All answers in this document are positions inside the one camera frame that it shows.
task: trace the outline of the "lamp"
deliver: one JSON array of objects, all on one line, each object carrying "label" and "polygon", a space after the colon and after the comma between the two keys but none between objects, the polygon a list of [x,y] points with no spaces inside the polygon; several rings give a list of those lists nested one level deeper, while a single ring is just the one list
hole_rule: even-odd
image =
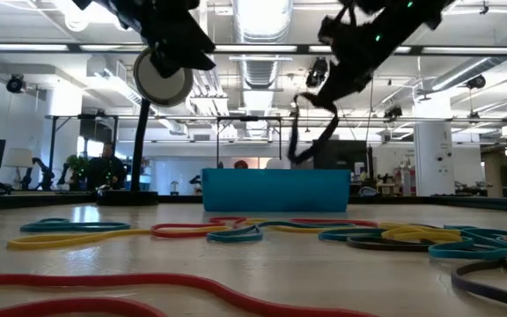
[{"label": "lamp", "polygon": [[33,152],[29,149],[9,149],[4,158],[4,166],[15,167],[15,179],[13,187],[20,189],[20,167],[33,167]]}]

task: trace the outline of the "spool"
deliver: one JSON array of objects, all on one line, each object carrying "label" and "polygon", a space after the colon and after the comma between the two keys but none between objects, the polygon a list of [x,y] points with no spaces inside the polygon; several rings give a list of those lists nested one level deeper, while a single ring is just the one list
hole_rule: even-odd
[{"label": "spool", "polygon": [[193,71],[182,68],[173,76],[163,78],[151,63],[151,54],[151,49],[146,48],[134,63],[138,92],[159,107],[173,107],[185,102],[193,89]]}]

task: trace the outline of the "person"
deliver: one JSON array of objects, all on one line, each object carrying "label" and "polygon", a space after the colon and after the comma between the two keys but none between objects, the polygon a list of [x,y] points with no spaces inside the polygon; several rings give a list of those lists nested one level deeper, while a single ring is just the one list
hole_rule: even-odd
[{"label": "person", "polygon": [[104,144],[101,157],[89,161],[87,189],[94,190],[103,185],[108,185],[111,189],[121,189],[124,187],[125,178],[126,171],[122,161],[113,155],[113,144]]},{"label": "person", "polygon": [[239,160],[238,162],[234,163],[234,168],[236,169],[247,169],[249,166],[247,163],[243,160]]}]

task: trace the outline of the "potted plant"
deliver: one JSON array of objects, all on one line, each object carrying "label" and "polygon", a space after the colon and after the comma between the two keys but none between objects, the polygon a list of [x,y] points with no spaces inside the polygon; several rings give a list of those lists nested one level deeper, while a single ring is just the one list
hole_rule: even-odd
[{"label": "potted plant", "polygon": [[70,190],[79,190],[79,183],[84,181],[87,176],[89,159],[72,154],[66,159],[66,164],[68,164],[71,170]]}]

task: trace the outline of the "blue plastic bin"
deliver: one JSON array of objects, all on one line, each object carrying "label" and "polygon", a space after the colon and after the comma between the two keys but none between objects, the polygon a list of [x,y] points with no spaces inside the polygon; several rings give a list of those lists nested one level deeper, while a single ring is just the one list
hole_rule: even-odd
[{"label": "blue plastic bin", "polygon": [[345,212],[348,170],[202,170],[206,211]]}]

